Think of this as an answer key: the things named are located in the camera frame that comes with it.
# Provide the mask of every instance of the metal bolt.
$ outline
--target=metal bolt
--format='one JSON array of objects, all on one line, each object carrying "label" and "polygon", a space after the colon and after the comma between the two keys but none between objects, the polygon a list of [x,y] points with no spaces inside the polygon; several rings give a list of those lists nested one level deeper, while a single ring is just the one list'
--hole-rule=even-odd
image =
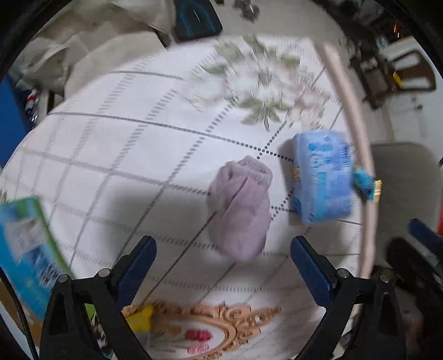
[{"label": "metal bolt", "polygon": [[99,270],[97,274],[98,274],[99,277],[101,277],[101,278],[105,278],[105,277],[107,277],[110,273],[111,273],[111,270],[110,270],[110,269],[104,268],[104,269]]},{"label": "metal bolt", "polygon": [[380,275],[380,280],[381,280],[382,282],[385,282],[386,284],[389,282],[389,278],[388,278],[388,276],[385,275],[385,274],[381,274],[381,275]]},{"label": "metal bolt", "polygon": [[343,268],[338,269],[338,270],[337,270],[337,274],[338,274],[339,277],[341,277],[341,278],[347,278],[347,277],[350,275],[349,271],[346,270],[346,269],[343,269]]},{"label": "metal bolt", "polygon": [[65,282],[66,280],[68,280],[68,275],[66,275],[66,274],[61,274],[61,275],[57,278],[57,281],[58,281],[58,282]]}]

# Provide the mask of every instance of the wet wipes pack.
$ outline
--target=wet wipes pack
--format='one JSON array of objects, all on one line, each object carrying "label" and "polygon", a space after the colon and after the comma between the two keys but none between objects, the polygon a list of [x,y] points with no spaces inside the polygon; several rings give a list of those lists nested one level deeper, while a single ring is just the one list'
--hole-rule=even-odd
[{"label": "wet wipes pack", "polygon": [[296,134],[294,210],[304,224],[347,217],[353,172],[341,133],[315,130]]}]

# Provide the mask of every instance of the crumpled cloth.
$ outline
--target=crumpled cloth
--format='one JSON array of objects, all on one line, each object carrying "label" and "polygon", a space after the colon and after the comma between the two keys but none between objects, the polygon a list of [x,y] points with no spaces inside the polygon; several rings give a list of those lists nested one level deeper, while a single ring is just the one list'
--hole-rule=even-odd
[{"label": "crumpled cloth", "polygon": [[210,185],[209,204],[217,213],[209,236],[236,261],[250,261],[264,248],[271,222],[271,182],[271,170],[246,156],[226,163]]}]

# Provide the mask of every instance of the table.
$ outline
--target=table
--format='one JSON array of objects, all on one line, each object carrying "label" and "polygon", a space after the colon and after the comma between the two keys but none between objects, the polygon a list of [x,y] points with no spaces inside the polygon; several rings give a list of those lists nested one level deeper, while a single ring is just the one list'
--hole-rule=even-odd
[{"label": "table", "polygon": [[[14,152],[0,187],[11,200],[40,197],[77,277],[112,267],[143,235],[156,239],[157,259],[134,300],[159,314],[154,358],[287,359],[324,314],[289,257],[290,241],[304,235],[354,275],[367,277],[372,266],[371,202],[354,194],[349,218],[308,227],[292,210],[291,139],[303,129],[342,131],[373,174],[358,100],[337,59],[330,46],[271,36],[138,59],[47,115]],[[210,241],[206,201],[218,169],[246,155],[273,172],[272,221],[262,254],[240,264]]]}]

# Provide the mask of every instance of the red flower print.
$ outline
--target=red flower print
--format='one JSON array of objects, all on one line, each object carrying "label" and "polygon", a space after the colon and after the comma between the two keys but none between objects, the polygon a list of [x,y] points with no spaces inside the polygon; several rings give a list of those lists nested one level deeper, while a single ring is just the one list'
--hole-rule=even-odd
[{"label": "red flower print", "polygon": [[188,340],[205,342],[212,339],[212,334],[208,329],[189,329],[185,333],[185,338]]},{"label": "red flower print", "polygon": [[197,343],[188,347],[188,354],[200,354],[209,350],[209,345],[205,343]]}]

